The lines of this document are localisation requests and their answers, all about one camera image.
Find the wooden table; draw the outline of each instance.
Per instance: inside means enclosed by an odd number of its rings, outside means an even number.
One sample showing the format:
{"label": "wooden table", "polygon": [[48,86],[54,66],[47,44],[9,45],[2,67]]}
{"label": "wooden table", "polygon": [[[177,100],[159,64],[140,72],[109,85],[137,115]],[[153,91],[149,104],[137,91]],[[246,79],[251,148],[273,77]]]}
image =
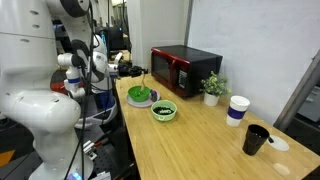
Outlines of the wooden table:
{"label": "wooden table", "polygon": [[[128,89],[140,83],[141,77],[122,78],[116,88],[143,180],[302,179],[320,165],[318,155],[252,113],[246,113],[239,127],[228,126],[228,100],[220,98],[217,106],[209,107],[203,95],[182,99],[146,75],[146,86],[178,107],[172,121],[159,122],[150,108],[136,108],[126,101]],[[255,156],[246,155],[242,145],[248,124],[253,123],[285,139],[290,150],[281,152],[266,142]]]}

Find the red microwave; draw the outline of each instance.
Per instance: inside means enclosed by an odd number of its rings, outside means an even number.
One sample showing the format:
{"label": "red microwave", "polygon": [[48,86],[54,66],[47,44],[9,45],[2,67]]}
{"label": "red microwave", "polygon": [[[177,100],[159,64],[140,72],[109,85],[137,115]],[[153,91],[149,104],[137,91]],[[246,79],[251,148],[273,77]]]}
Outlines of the red microwave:
{"label": "red microwave", "polygon": [[183,45],[151,48],[151,75],[182,97],[199,94],[201,80],[218,74],[222,56]]}

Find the white pot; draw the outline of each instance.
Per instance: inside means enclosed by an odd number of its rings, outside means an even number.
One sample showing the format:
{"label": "white pot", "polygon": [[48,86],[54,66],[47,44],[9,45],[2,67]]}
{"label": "white pot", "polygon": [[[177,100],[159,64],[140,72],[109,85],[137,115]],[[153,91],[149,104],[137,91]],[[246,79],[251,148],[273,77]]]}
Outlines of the white pot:
{"label": "white pot", "polygon": [[220,96],[204,93],[204,103],[208,106],[215,106],[218,104]]}

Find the white saucer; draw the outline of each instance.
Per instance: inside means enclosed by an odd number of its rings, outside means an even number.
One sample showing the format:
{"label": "white saucer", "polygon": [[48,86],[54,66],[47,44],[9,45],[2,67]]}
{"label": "white saucer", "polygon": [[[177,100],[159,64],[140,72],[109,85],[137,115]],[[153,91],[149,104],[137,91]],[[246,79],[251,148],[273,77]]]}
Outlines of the white saucer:
{"label": "white saucer", "polygon": [[[157,101],[159,101],[160,99],[160,93],[157,90],[154,90],[157,92]],[[143,108],[143,107],[150,107],[152,106],[152,104],[154,103],[153,101],[151,101],[151,93],[149,94],[148,100],[144,101],[144,102],[135,102],[133,101],[133,99],[127,95],[127,102],[134,107],[139,107],[139,108]]]}
{"label": "white saucer", "polygon": [[267,140],[268,144],[271,147],[279,151],[288,151],[290,149],[289,144],[285,140],[281,139],[279,136],[270,135],[270,137],[274,141],[273,143],[270,143],[269,140]]}

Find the paper cup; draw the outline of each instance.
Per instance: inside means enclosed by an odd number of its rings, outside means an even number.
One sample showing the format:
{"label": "paper cup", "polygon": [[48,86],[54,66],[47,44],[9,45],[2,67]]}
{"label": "paper cup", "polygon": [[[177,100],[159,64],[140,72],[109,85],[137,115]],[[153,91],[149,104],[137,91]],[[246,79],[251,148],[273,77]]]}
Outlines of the paper cup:
{"label": "paper cup", "polygon": [[226,119],[227,124],[232,127],[239,126],[249,105],[250,101],[247,98],[242,96],[232,96]]}

